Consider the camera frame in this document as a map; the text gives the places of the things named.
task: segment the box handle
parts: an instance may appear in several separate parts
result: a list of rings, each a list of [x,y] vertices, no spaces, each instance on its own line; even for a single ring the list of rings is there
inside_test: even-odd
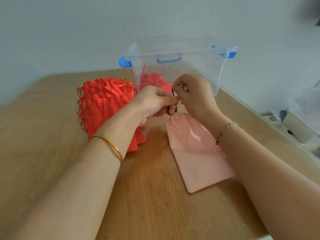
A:
[[[182,57],[179,57],[178,59],[175,59],[175,60],[160,60],[160,59],[157,59],[157,63],[158,64],[164,64],[164,63],[181,61],[181,59],[182,59]]]

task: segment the woman's right hand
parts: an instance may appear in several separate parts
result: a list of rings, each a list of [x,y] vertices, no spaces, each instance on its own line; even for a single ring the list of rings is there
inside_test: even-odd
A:
[[[223,115],[219,110],[210,83],[196,74],[183,74],[174,81],[177,93],[187,112],[199,122],[208,116]]]

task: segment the black drawstring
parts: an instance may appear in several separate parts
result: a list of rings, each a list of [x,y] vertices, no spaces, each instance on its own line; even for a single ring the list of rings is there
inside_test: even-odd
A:
[[[168,106],[168,115],[172,116],[170,113],[169,113],[169,108],[170,108],[170,105]],[[177,104],[176,104],[176,109],[174,110],[174,112],[177,112],[178,111],[178,107],[177,107]]]

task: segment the gold bangle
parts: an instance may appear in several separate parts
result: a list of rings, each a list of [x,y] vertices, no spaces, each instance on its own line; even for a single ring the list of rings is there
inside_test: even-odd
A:
[[[98,137],[98,138],[101,138],[102,140],[104,140],[105,142],[109,143],[119,154],[119,157],[120,157],[120,164],[123,162],[123,156],[121,154],[121,152],[119,151],[119,149],[115,146],[115,144],[113,144],[111,141],[109,141],[106,137],[102,136],[102,135],[98,135],[98,134],[94,134],[91,139],[93,137]]]
[[[217,138],[217,140],[216,140],[216,145],[218,145],[219,139],[220,139],[222,133],[224,133],[224,131],[225,131],[230,125],[232,125],[232,124],[235,124],[235,125],[239,126],[236,122],[231,122],[230,124],[228,124],[228,125],[222,130],[222,132],[220,133],[220,135],[218,136],[218,138]]]

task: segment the hand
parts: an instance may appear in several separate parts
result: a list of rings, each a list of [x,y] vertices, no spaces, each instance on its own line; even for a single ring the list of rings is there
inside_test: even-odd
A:
[[[188,113],[199,122],[209,115],[222,115],[210,83],[196,74],[183,74],[174,81],[173,90],[181,99]]]
[[[168,114],[168,106],[170,115],[175,114],[176,103],[179,98],[172,96],[165,90],[154,87],[146,86],[143,88],[128,105],[133,106],[136,111],[141,113],[142,119],[140,125],[144,125],[147,118],[150,116],[162,116]]]

